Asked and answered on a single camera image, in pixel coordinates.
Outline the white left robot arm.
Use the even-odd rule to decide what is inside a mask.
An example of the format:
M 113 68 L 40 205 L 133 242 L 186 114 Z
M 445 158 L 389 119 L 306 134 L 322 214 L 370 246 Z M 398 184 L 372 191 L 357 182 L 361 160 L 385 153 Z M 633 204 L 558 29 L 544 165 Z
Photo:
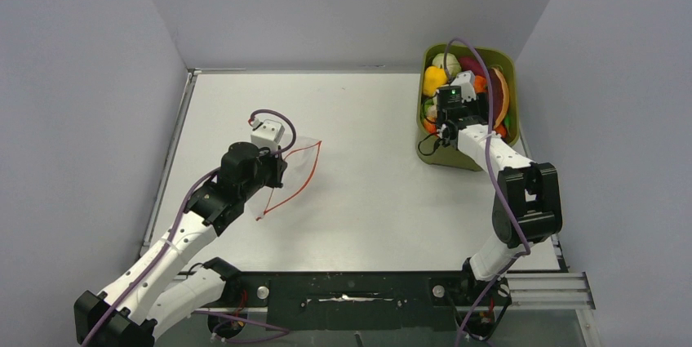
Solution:
M 177 287 L 170 282 L 212 243 L 264 187 L 282 187 L 287 163 L 275 140 L 237 142 L 220 166 L 185 194 L 171 227 L 122 276 L 100 292 L 83 292 L 74 304 L 82 346 L 152 346 L 172 325 L 220 298 L 236 269 L 215 258 Z

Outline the red orange fruit slice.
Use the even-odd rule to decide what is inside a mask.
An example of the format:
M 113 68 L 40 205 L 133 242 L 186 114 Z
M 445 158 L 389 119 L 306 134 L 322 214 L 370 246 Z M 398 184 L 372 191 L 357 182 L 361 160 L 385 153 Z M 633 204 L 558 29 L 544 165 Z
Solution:
M 489 68 L 490 85 L 493 93 L 493 128 L 499 127 L 509 110 L 509 87 L 508 82 L 501 71 L 497 68 Z

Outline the clear orange zip top bag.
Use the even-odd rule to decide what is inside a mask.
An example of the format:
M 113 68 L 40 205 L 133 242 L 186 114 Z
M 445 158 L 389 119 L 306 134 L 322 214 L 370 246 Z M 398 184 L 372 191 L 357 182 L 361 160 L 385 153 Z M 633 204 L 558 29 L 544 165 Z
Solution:
M 299 136 L 295 146 L 284 153 L 287 168 L 280 189 L 262 188 L 249 202 L 247 209 L 256 221 L 277 210 L 300 196 L 309 186 L 317 170 L 323 141 Z

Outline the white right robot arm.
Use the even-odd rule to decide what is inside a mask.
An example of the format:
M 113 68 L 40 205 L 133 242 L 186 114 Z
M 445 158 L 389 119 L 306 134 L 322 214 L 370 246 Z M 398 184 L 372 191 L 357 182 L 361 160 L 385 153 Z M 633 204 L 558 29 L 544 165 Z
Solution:
M 495 190 L 493 233 L 470 257 L 471 273 L 459 280 L 462 298 L 477 304 L 491 293 L 493 277 L 561 230 L 557 169 L 520 155 L 492 131 L 472 108 L 477 101 L 472 86 L 439 87 L 434 98 L 437 143 L 471 158 L 489 175 Z

